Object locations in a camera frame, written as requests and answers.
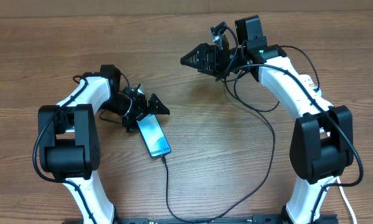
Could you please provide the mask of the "blue Samsung Galaxy smartphone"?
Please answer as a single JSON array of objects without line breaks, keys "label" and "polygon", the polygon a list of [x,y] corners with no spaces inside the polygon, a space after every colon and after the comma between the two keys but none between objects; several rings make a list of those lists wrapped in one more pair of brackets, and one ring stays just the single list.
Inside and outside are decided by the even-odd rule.
[{"label": "blue Samsung Galaxy smartphone", "polygon": [[137,124],[150,157],[157,158],[171,152],[168,140],[155,115],[149,114],[141,121],[137,121]]}]

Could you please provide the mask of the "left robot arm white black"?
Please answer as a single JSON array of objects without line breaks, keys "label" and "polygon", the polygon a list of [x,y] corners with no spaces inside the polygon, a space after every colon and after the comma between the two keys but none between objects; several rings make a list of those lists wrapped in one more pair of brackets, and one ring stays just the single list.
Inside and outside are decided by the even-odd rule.
[{"label": "left robot arm white black", "polygon": [[78,87],[55,105],[38,111],[39,135],[32,162],[36,173],[48,182],[64,185],[82,213],[82,223],[121,223],[115,206],[104,191],[98,174],[101,147],[95,115],[112,112],[121,117],[127,133],[139,132],[149,155],[163,157],[171,148],[157,120],[170,110],[143,87],[120,87],[124,77],[114,65],[98,72],[76,75]]}]

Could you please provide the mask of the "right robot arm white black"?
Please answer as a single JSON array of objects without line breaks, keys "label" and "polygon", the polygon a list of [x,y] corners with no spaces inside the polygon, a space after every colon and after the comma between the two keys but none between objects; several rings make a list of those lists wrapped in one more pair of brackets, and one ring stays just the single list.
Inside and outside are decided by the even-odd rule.
[{"label": "right robot arm white black", "polygon": [[217,80],[250,73],[277,97],[295,124],[290,161],[297,175],[277,222],[337,223],[335,215],[323,215],[320,208],[328,188],[339,184],[354,159],[351,112],[326,101],[310,76],[297,73],[282,46],[268,45],[258,16],[235,21],[234,48],[227,30],[225,22],[212,27],[213,42],[199,44],[180,59],[181,64]]}]

